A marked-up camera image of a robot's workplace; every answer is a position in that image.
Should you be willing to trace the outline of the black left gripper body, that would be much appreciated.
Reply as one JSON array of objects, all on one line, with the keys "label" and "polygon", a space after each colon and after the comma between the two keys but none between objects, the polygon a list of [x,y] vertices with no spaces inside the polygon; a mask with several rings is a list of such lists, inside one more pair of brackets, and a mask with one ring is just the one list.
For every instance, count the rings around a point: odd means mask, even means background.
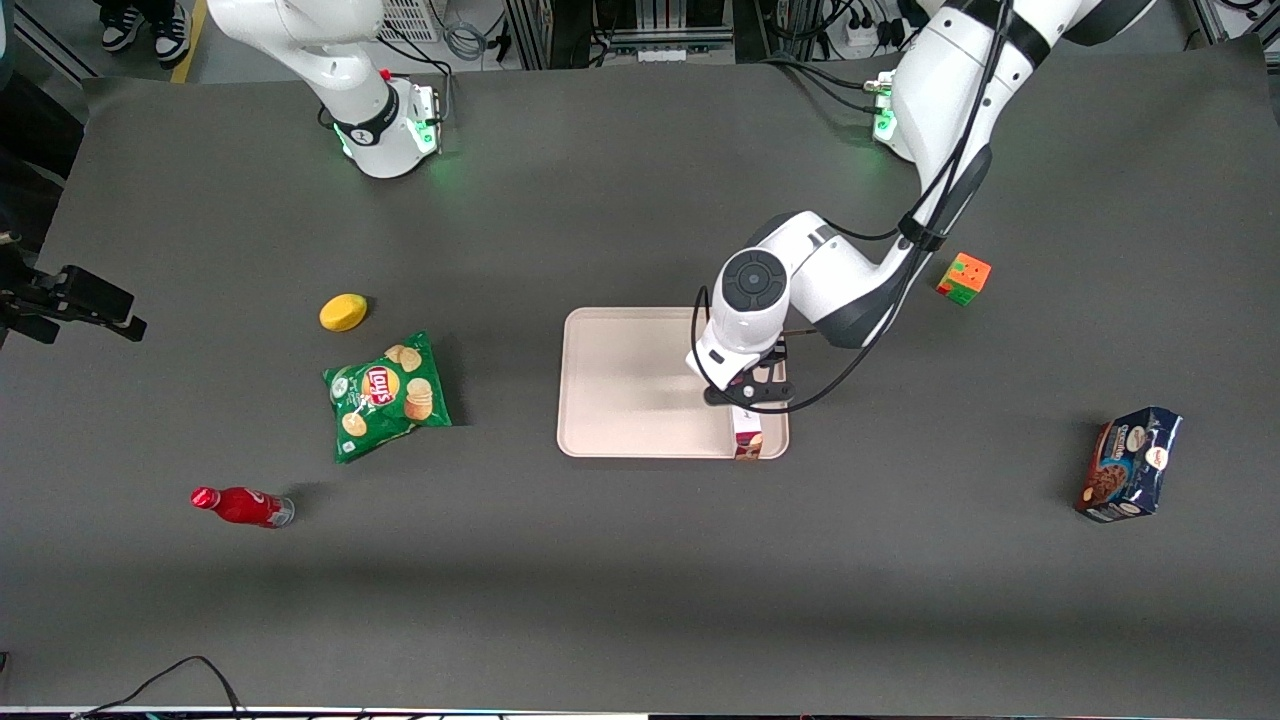
[{"label": "black left gripper body", "polygon": [[755,366],[736,375],[733,388],[790,389],[791,382],[787,379],[785,369],[787,356],[787,341],[777,340],[773,348],[764,354]]}]

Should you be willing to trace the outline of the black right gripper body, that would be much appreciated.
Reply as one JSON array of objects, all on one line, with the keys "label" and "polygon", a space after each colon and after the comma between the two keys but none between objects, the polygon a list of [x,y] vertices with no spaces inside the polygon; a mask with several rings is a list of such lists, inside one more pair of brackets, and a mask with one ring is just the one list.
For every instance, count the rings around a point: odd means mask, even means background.
[{"label": "black right gripper body", "polygon": [[1,342],[17,333],[42,345],[52,345],[61,329],[56,292],[65,272],[46,273],[35,268],[36,255],[14,234],[1,236]]}]

